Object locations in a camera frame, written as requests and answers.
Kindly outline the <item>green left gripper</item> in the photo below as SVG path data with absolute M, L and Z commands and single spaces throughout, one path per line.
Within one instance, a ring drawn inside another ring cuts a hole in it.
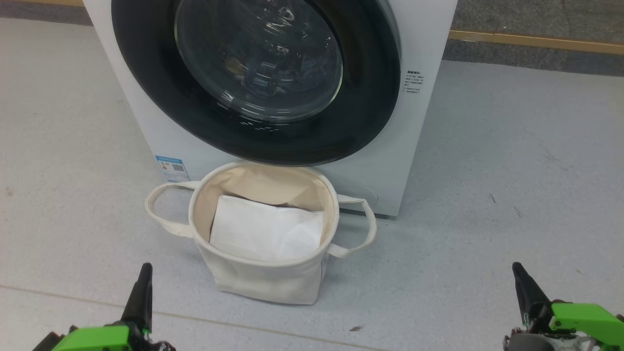
M 143 335 L 152 332 L 153 267 L 144 263 L 131 295 L 123 310 L 121 321 L 131 324 Z M 58 338 L 54 351 L 131 351 L 130 329 L 125 325 L 77 328 L 68 334 L 51 333 Z

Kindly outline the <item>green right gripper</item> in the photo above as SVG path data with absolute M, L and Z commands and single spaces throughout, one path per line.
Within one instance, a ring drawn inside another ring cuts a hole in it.
M 597 304 L 552 303 L 520 262 L 512 264 L 522 318 L 506 351 L 621 351 L 623 316 Z

